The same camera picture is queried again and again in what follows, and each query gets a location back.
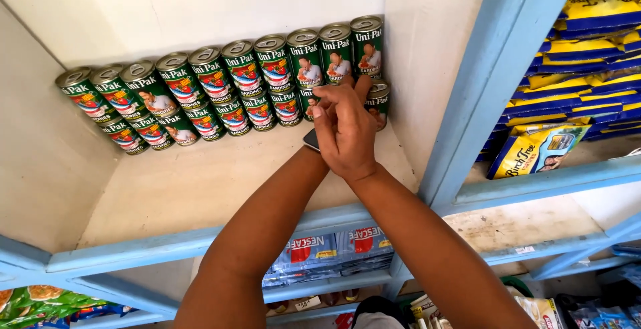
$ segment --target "green can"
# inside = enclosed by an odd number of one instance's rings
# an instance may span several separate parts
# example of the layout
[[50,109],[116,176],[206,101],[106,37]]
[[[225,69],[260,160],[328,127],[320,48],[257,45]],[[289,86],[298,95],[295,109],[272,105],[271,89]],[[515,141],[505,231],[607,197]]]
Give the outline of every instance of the green can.
[[390,110],[390,85],[381,79],[373,79],[372,88],[367,93],[365,109],[376,120],[376,130],[384,129]]
[[254,125],[254,130],[268,131],[274,128],[276,117],[265,92],[251,99],[243,99],[242,104]]
[[175,142],[150,113],[140,119],[129,121],[129,125],[156,151],[164,150]]
[[286,128],[300,124],[302,113],[299,109],[296,91],[270,92],[269,95],[274,103],[274,110],[279,124]]
[[268,34],[254,42],[254,51],[263,76],[272,92],[284,92],[292,87],[291,65],[287,62],[284,37]]
[[58,76],[56,85],[93,121],[102,123],[119,118],[116,109],[91,84],[91,73],[89,67],[76,67]]
[[352,29],[352,64],[357,75],[381,78],[383,22],[377,16],[362,16],[349,23]]
[[313,29],[295,30],[287,35],[289,58],[299,88],[312,88],[323,84],[323,62],[317,41],[318,33]]
[[149,148],[149,144],[136,133],[124,117],[103,122],[98,126],[128,155],[137,155]]
[[318,35],[325,82],[338,85],[343,77],[352,74],[351,31],[344,23],[332,23],[320,29]]
[[203,87],[187,62],[184,52],[172,52],[156,61],[156,70],[183,109],[193,109],[207,103]]
[[158,76],[153,62],[145,59],[129,64],[121,71],[120,77],[142,99],[152,115],[162,117],[178,108],[171,91]]
[[302,117],[309,122],[314,122],[314,113],[311,109],[321,101],[321,98],[314,95],[312,90],[303,90],[302,88],[299,89],[298,95],[300,96]]
[[212,104],[205,103],[199,108],[185,109],[189,120],[205,141],[216,141],[225,136],[225,127],[213,111]]
[[189,55],[187,61],[213,103],[224,104],[231,101],[235,88],[226,72],[218,47],[198,48]]
[[92,85],[109,103],[121,114],[131,121],[138,120],[149,114],[149,110],[142,104],[124,81],[120,78],[123,66],[119,63],[108,64],[100,67],[90,76]]
[[213,105],[213,109],[231,136],[244,135],[251,129],[247,113],[238,97],[225,104]]
[[200,138],[198,130],[181,109],[157,120],[180,146],[193,145]]
[[263,92],[263,78],[258,72],[251,42],[246,39],[230,42],[222,48],[221,55],[240,96],[253,97]]

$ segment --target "nescafe logo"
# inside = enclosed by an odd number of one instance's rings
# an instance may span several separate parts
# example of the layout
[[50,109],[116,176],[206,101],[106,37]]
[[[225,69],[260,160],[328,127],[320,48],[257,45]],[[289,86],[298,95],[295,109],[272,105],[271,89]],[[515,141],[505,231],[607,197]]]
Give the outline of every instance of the nescafe logo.
[[545,321],[546,321],[546,326],[548,327],[548,329],[555,329],[555,326],[552,324],[552,319],[550,319],[550,317],[549,317],[549,316],[545,316],[545,315],[544,315],[544,316],[543,316],[543,319],[545,319]]

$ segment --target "bottle with label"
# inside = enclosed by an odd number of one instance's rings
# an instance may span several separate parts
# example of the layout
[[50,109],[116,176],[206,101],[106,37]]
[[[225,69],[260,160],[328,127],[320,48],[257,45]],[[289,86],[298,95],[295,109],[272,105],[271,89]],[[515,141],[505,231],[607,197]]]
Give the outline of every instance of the bottle with label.
[[359,291],[360,291],[359,288],[343,291],[343,298],[345,298],[345,300],[347,300],[348,302],[353,303],[356,300],[358,300]]
[[336,305],[340,298],[341,295],[339,294],[339,292],[330,292],[327,294],[323,294],[320,297],[321,301],[325,303],[325,305],[329,305],[330,307]]
[[289,300],[277,301],[275,303],[268,303],[267,307],[271,310],[274,310],[277,314],[280,314],[287,310],[289,307]]

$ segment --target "human hand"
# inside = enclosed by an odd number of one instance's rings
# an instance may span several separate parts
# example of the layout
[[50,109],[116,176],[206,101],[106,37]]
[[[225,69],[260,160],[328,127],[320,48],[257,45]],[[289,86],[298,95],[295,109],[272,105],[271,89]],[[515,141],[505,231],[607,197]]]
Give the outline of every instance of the human hand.
[[[371,87],[371,78],[363,75],[355,89],[347,83],[313,89],[314,95],[322,98],[312,109],[321,156],[330,169],[348,183],[376,172],[376,120],[363,108]],[[334,112],[336,126],[332,120]]]

